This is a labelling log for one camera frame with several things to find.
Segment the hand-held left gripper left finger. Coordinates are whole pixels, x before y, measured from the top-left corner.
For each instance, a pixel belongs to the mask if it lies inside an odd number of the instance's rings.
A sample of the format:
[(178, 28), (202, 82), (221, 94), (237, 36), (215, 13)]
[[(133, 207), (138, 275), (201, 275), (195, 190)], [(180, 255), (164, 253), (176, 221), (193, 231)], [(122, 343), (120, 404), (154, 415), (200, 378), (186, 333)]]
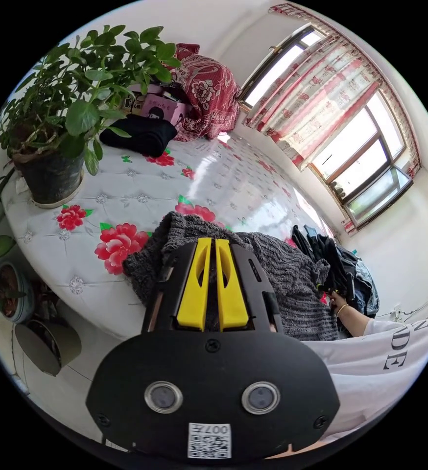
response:
[(204, 329), (206, 322), (211, 238), (199, 238), (189, 263), (187, 279), (177, 312), (178, 326), (185, 329)]

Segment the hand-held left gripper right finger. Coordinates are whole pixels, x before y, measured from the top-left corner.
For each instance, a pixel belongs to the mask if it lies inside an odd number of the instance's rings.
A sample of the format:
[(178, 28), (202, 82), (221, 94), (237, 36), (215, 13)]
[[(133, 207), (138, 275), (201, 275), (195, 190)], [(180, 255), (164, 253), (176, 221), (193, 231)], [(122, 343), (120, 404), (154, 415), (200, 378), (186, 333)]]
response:
[(215, 240), (215, 261), (219, 326), (221, 329), (244, 329), (249, 316), (228, 240)]

